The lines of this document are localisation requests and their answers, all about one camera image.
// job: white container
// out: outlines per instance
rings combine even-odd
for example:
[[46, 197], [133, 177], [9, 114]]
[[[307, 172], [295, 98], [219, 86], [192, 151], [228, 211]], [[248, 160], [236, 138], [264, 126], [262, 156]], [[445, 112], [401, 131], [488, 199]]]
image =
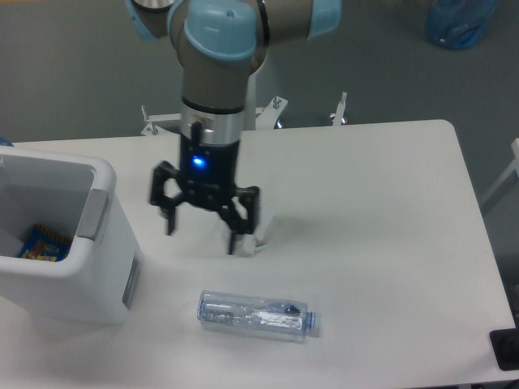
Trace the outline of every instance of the white container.
[[[0, 294], [34, 314], [123, 322], [143, 255], [115, 183], [106, 160], [0, 147]], [[64, 260], [13, 257], [38, 223], [72, 238]]]

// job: water bottle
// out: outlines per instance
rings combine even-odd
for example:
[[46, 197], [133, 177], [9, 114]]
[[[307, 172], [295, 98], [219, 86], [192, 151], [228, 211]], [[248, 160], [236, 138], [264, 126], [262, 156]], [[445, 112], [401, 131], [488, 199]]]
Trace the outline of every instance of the water bottle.
[[437, 45], [467, 49], [478, 43], [499, 0], [437, 0], [425, 25]]
[[316, 314], [299, 301], [203, 291], [198, 320], [223, 326], [305, 336], [317, 330]]

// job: white table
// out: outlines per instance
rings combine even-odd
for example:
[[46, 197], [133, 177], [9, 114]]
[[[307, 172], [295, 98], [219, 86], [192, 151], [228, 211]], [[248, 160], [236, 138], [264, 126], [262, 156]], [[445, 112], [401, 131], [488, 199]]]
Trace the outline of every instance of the white table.
[[[24, 143], [106, 158], [147, 261], [122, 327], [32, 317], [0, 300], [1, 387], [404, 388], [519, 377], [490, 331], [513, 327], [454, 129], [442, 121], [243, 134], [238, 184], [262, 188], [277, 235], [225, 255], [223, 222], [147, 204], [175, 135]], [[306, 301], [304, 344], [205, 331], [203, 289]]]

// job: black object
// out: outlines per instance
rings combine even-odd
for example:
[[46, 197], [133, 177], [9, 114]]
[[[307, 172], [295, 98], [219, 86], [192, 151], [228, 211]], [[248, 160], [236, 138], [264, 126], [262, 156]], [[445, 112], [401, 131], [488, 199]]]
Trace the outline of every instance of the black object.
[[511, 381], [506, 387], [504, 387], [503, 389], [513, 389], [514, 387], [516, 387], [516, 385], [519, 383], [519, 379], [516, 379], [514, 381]]
[[490, 340], [500, 369], [519, 370], [519, 331], [495, 330], [490, 333]]
[[[202, 123], [196, 122], [191, 126], [191, 139], [181, 135], [180, 169], [165, 160], [155, 168], [149, 202], [160, 207], [168, 220], [168, 235], [175, 230], [176, 207], [184, 202], [217, 212], [230, 228], [228, 252], [232, 254], [236, 236], [252, 234], [258, 225], [260, 189], [238, 188], [234, 183], [239, 141], [223, 146], [204, 144], [200, 142], [203, 129]], [[173, 198], [164, 192], [170, 179], [177, 182], [181, 191]], [[234, 197], [246, 209], [246, 219], [236, 210]]]

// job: blue snack package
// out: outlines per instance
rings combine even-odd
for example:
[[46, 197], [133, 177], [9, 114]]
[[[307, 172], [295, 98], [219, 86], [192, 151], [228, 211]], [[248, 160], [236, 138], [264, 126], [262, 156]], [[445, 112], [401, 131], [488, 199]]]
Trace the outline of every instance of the blue snack package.
[[71, 240], [62, 237], [42, 224], [37, 224], [18, 256], [38, 261], [62, 261], [71, 249]]

